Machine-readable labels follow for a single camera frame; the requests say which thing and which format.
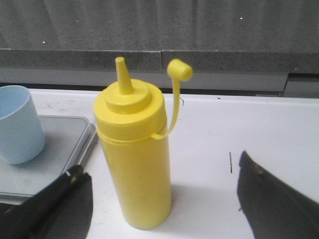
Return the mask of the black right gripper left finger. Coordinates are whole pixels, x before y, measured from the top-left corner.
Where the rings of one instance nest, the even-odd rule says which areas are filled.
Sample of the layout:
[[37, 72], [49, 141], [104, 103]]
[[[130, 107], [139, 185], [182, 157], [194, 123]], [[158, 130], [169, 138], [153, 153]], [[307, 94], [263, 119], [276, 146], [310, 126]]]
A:
[[84, 239], [92, 214], [92, 178], [75, 165], [22, 204], [1, 213], [0, 237]]

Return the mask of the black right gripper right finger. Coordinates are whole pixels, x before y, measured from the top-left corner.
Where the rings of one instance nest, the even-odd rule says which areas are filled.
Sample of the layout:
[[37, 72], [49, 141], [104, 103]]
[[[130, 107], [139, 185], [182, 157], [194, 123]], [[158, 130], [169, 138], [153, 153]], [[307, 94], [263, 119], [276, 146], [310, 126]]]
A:
[[296, 191], [243, 151], [237, 196], [256, 239], [317, 239], [319, 204]]

